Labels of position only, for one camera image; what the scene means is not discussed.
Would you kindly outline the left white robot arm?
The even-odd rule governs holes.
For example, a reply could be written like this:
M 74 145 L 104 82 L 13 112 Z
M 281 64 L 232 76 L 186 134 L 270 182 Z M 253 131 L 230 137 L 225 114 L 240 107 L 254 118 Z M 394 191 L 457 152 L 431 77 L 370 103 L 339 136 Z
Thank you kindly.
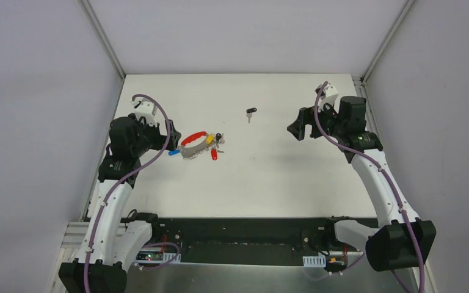
M 139 250 L 154 247 L 162 231 L 153 225 L 156 214 L 136 216 L 118 235 L 122 212 L 141 171 L 141 157 L 149 150 L 158 156 L 177 148 L 181 138 L 172 120 L 166 134 L 159 123 L 134 113 L 111 121 L 110 142 L 98 169 L 98 199 L 88 230 L 76 255 L 63 262 L 58 277 L 68 292 L 124 292 L 127 273 Z

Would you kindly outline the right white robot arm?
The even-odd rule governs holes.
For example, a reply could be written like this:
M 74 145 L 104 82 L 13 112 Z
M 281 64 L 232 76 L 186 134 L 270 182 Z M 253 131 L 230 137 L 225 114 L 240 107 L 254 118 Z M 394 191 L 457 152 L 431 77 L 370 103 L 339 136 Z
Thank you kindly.
M 300 108 L 287 127 L 298 141 L 305 138 L 308 125 L 312 139 L 335 138 L 364 184 L 377 216 L 377 228 L 335 218 L 323 232 L 322 242 L 330 250 L 348 244 L 365 252 L 377 272 L 422 266 L 435 240 L 435 226 L 430 220 L 421 220 L 408 204 L 390 174 L 378 136 L 366 128 L 365 114 L 365 98 L 344 96 L 338 110 L 329 103 Z

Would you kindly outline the keyring with coloured keys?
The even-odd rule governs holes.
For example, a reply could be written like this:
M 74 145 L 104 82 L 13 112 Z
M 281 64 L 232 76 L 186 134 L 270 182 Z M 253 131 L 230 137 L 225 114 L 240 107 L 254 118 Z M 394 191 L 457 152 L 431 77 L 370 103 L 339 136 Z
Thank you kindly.
M 195 159 L 202 153 L 209 153 L 213 161 L 218 160 L 219 150 L 225 143 L 224 133 L 196 132 L 185 138 L 175 150 L 169 151 L 169 156 L 181 155 L 183 159 Z

